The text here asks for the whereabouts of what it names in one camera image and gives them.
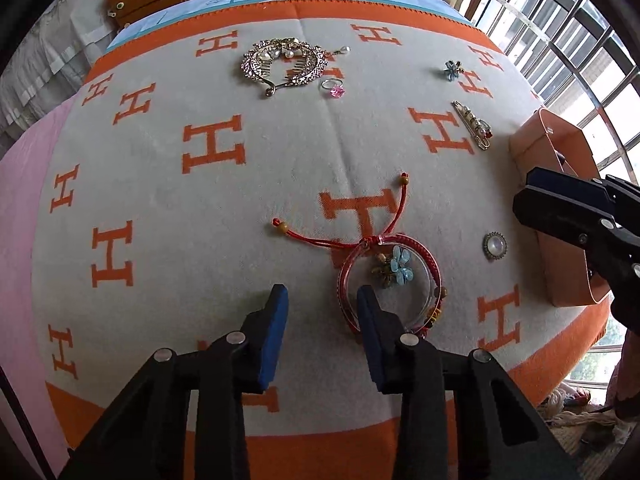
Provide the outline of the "blue flower hair clip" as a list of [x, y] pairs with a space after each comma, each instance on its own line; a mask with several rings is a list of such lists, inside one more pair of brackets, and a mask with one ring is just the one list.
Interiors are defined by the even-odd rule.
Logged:
[[411, 252], [407, 248], [395, 245], [387, 252], [375, 256], [371, 274], [375, 276], [383, 288], [392, 285], [405, 285], [414, 279], [414, 272], [409, 266]]

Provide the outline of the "rhinestone pearl tiara comb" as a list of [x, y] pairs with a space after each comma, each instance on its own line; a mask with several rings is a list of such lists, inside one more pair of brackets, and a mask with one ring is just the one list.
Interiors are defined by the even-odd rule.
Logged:
[[[264, 97], [272, 98], [279, 90], [305, 87], [320, 79], [329, 64], [329, 57], [348, 55], [349, 46], [326, 50], [296, 37], [259, 40], [246, 51], [240, 63], [242, 75], [264, 87]], [[285, 72], [280, 81], [271, 79], [274, 63], [294, 62], [291, 73]]]

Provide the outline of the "pink jewelry box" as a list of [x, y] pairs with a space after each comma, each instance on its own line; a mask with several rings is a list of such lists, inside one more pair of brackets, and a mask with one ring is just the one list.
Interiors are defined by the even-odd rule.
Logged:
[[610, 292], [588, 268], [579, 229], [588, 184], [599, 173], [582, 130], [541, 108], [509, 139], [524, 188], [513, 200], [523, 226], [537, 231], [544, 279], [555, 307], [598, 304]]

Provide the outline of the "round pearl brooch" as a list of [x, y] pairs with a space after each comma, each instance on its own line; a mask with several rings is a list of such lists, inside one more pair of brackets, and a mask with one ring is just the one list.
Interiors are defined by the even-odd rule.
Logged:
[[500, 232], [489, 232], [483, 237], [483, 252], [489, 261], [502, 259], [508, 252], [508, 242]]

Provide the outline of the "gold jewelled hair clip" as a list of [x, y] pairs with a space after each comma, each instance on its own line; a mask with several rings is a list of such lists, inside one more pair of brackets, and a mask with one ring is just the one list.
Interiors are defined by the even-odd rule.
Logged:
[[472, 110], [459, 101], [452, 101], [452, 107], [462, 120], [466, 130], [474, 140], [476, 146], [481, 151], [488, 151], [491, 146], [491, 139], [494, 136], [491, 125], [479, 118]]

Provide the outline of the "metal window security grille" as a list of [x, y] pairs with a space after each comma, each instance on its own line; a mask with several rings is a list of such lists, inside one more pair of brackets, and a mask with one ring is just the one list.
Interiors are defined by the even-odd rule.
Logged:
[[544, 106], [582, 129], [603, 177], [639, 180], [639, 57], [604, 0], [462, 0]]

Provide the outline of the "small blue flower brooch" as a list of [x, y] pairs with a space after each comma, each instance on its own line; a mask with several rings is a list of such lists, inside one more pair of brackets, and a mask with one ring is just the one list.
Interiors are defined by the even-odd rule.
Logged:
[[445, 64], [444, 75], [449, 82], [453, 82], [458, 79], [464, 73], [464, 68], [460, 61], [447, 61]]

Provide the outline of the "orange grey H-pattern blanket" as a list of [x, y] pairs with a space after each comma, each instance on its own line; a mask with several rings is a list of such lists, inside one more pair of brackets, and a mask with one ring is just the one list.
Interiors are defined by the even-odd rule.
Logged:
[[[265, 98], [242, 56], [284, 37], [350, 52]], [[453, 82], [449, 60], [464, 68]], [[452, 101], [491, 125], [488, 151]], [[154, 350], [235, 330], [281, 283], [276, 391], [245, 412], [253, 477], [390, 476], [400, 401], [376, 391], [338, 306], [343, 259], [273, 219], [346, 243], [395, 221], [444, 276], [431, 343], [488, 350], [530, 402], [544, 400], [599, 338], [608, 305], [550, 304], [537, 237], [512, 214], [509, 139], [539, 105], [479, 30], [382, 4], [239, 6], [105, 55], [55, 144], [32, 248], [44, 382], [66, 448]], [[500, 260], [484, 255], [489, 232], [508, 242]]]

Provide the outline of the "pink bed sheet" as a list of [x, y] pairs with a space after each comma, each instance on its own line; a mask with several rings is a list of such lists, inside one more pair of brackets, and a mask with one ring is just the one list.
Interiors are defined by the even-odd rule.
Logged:
[[32, 320], [32, 245], [50, 159], [73, 102], [38, 120], [1, 159], [1, 368], [54, 474], [67, 452]]

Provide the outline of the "white lace cloth cover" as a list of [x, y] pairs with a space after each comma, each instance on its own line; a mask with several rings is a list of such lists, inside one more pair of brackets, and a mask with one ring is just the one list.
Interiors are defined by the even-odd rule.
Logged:
[[1, 151], [73, 96], [117, 26], [106, 0], [53, 0], [1, 74]]

